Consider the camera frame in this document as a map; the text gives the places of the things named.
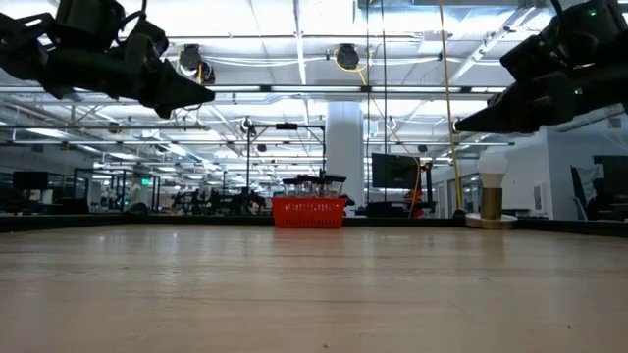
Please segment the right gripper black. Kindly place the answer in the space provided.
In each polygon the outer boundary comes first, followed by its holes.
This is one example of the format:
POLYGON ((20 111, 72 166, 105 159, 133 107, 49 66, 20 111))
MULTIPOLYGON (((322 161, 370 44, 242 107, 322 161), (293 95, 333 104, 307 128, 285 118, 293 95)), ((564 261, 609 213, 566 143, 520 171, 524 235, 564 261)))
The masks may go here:
POLYGON ((568 123, 628 101, 628 62, 552 72, 509 85, 487 107, 453 124, 456 132, 518 133, 568 123))

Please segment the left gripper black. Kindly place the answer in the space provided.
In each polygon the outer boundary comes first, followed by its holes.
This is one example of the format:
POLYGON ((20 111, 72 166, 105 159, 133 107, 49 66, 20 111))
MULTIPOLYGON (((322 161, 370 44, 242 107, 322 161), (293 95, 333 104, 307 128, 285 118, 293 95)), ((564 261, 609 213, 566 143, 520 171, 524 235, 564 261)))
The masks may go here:
POLYGON ((137 22, 127 39, 108 48, 96 48, 93 35, 60 25, 50 25, 45 33, 52 48, 38 81, 57 98, 76 88, 131 98, 166 120, 177 109, 215 99, 214 91, 161 61, 169 41, 162 28, 146 19, 137 22))

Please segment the white bulb on brass stand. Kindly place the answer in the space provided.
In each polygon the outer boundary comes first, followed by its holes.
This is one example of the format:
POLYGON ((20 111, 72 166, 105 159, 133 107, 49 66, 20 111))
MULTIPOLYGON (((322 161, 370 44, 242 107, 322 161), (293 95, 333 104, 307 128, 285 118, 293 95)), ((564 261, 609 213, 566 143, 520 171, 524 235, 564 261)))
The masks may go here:
POLYGON ((482 199, 479 213, 467 213, 465 224, 481 229, 511 229, 518 219, 502 212, 502 181, 508 170, 508 161, 503 153, 485 152, 478 160, 478 171, 482 182, 482 199))

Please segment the black monitor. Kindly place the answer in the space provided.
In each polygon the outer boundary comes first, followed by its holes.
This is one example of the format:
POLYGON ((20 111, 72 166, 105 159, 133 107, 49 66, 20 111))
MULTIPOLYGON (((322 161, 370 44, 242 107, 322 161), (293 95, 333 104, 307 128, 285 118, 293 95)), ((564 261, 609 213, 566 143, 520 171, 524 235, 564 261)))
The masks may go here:
POLYGON ((618 195, 628 195, 628 156, 595 156, 594 163, 602 165, 606 189, 618 195))
POLYGON ((410 156, 373 153, 371 161, 373 187, 414 189, 420 180, 420 165, 410 156))

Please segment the person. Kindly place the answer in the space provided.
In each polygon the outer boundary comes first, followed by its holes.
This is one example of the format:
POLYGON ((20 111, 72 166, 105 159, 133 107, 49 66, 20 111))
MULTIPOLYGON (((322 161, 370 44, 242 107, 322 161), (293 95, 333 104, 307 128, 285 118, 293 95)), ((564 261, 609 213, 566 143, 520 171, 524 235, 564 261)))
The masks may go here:
POLYGON ((593 180, 594 196, 587 202, 584 207, 586 216, 589 220, 597 220, 603 212, 611 210, 611 204, 614 197, 605 188, 603 178, 593 180))

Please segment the red plastic basket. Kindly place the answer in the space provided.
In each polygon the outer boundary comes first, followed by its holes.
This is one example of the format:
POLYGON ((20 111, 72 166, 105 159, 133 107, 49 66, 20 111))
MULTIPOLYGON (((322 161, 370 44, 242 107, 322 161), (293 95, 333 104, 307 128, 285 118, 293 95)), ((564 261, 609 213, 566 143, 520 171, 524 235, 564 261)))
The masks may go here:
POLYGON ((343 198, 278 197, 272 199, 276 227, 340 228, 344 218, 343 198))

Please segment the black aluminium table frame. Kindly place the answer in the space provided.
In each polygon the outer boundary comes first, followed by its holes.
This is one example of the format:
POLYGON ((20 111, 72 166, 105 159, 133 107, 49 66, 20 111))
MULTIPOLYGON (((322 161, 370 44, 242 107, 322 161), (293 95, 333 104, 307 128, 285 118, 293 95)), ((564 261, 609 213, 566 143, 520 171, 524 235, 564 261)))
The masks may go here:
MULTIPOLYGON (((185 226, 271 226, 274 219, 267 216, 168 216, 131 214, 0 216, 0 233, 70 227, 99 227, 118 225, 185 225, 185 226)), ((464 227, 465 221, 454 219, 346 218, 345 227, 464 227)), ((515 229, 564 232, 596 236, 628 238, 628 223, 552 221, 523 219, 514 223, 515 229)))

